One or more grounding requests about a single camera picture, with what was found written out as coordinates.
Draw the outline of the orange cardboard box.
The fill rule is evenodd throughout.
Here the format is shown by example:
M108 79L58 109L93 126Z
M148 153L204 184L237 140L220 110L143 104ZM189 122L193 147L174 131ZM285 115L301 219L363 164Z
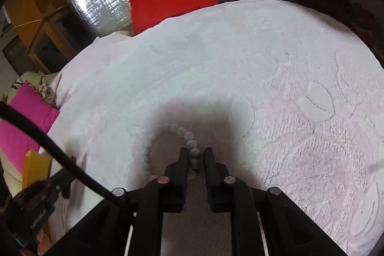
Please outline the orange cardboard box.
M49 178L52 158L29 150L24 158L21 188L24 190L37 181Z

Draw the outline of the magenta pillow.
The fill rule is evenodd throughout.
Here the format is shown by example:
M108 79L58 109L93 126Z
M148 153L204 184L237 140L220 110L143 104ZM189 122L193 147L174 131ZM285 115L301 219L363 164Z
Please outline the magenta pillow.
M18 88L7 110L16 112L12 121L1 121L1 150L18 173L24 168L24 158L29 150L38 151L40 144L24 130L28 127L38 128L47 133L59 116L59 110L47 104L41 96L27 83Z

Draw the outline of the pale pink bedspread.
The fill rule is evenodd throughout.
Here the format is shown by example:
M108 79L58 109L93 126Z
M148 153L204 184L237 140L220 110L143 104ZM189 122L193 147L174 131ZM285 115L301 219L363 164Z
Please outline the pale pink bedspread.
M279 187L348 255L383 234L383 68L327 15L205 8L95 39L52 87L49 136L105 188L161 175L186 144L176 124L248 185Z

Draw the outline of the patterned fabric bundle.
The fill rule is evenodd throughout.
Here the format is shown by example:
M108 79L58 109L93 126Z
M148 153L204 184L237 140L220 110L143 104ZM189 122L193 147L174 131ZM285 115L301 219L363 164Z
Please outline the patterned fabric bundle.
M40 77L39 83L35 88L41 98L51 106L53 106L55 101L55 90L51 87L53 79L55 79L53 75L43 75Z

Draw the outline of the wooden cabinet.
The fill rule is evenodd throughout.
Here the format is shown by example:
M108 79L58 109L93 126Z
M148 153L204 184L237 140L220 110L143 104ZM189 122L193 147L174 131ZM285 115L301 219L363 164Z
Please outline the wooden cabinet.
M62 70L92 41L68 0L4 0L24 55L41 72Z

